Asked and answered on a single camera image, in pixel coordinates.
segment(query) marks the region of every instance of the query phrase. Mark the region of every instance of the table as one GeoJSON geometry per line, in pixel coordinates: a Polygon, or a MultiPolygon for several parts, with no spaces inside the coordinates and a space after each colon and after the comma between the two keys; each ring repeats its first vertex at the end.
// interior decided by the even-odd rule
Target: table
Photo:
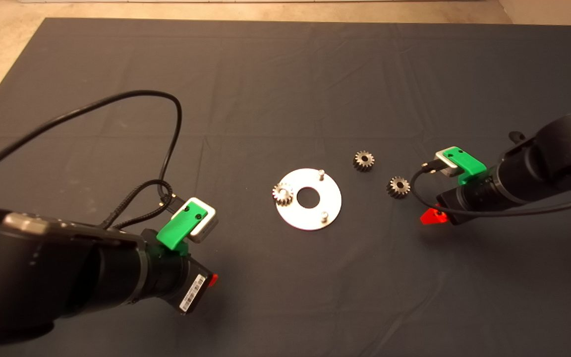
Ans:
{"type": "MultiPolygon", "coordinates": [[[[191,246],[218,284],[190,316],[146,300],[0,356],[571,355],[571,211],[421,226],[424,207],[385,192],[439,149],[493,165],[509,131],[571,113],[571,27],[47,19],[0,85],[0,148],[140,88],[183,103],[168,180],[218,209],[191,246]],[[372,172],[351,166],[358,150],[372,172]],[[288,226],[270,197],[303,167],[342,190],[320,231],[288,226]]],[[[101,221],[157,175],[172,116],[133,99],[55,128],[0,164],[0,207],[101,221]]],[[[147,192],[123,218],[156,204],[147,192]]]]}

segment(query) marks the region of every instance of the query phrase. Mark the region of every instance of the circular metal plate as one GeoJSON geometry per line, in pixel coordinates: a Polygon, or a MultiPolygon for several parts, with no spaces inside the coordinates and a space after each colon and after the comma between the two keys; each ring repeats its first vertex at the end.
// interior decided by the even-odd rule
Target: circular metal plate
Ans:
{"type": "Polygon", "coordinates": [[[323,170],[299,169],[281,179],[292,187],[292,203],[287,206],[275,204],[284,221],[305,231],[315,231],[331,224],[341,211],[341,190],[334,179],[323,170]],[[309,187],[319,193],[319,204],[305,208],[299,204],[297,194],[309,187]]]}

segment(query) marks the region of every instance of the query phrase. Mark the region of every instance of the sticker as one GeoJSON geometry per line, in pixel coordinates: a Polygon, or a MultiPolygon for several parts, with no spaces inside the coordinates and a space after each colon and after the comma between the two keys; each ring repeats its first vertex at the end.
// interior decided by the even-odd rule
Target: sticker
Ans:
{"type": "Polygon", "coordinates": [[[195,296],[197,296],[197,293],[200,291],[205,281],[206,277],[204,275],[197,274],[195,281],[191,285],[191,289],[188,289],[188,292],[182,299],[182,302],[179,305],[179,309],[183,310],[184,312],[188,311],[188,308],[191,307],[193,299],[195,299],[195,296]]]}

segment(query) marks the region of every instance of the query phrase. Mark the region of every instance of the spur gear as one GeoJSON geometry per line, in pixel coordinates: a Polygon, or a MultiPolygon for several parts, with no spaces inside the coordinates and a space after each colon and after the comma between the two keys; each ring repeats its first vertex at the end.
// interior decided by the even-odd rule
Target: spur gear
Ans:
{"type": "Polygon", "coordinates": [[[354,160],[353,160],[354,168],[356,168],[356,170],[361,172],[369,171],[371,170],[372,167],[374,167],[375,161],[376,160],[374,160],[374,156],[371,154],[371,152],[358,151],[354,155],[354,160]]]}
{"type": "Polygon", "coordinates": [[[387,192],[393,198],[404,198],[411,191],[411,186],[408,181],[399,176],[392,177],[387,183],[387,192]]]}
{"type": "Polygon", "coordinates": [[[288,206],[292,203],[292,187],[287,183],[279,183],[272,189],[272,197],[279,206],[288,206]]]}

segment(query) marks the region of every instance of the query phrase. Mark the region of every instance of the plate center hole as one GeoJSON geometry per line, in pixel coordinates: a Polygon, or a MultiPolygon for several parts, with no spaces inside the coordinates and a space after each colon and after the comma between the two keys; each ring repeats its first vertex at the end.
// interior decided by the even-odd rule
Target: plate center hole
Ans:
{"type": "Polygon", "coordinates": [[[296,200],[299,201],[299,205],[305,208],[315,208],[319,205],[320,196],[317,190],[312,187],[304,187],[296,194],[296,200]]]}

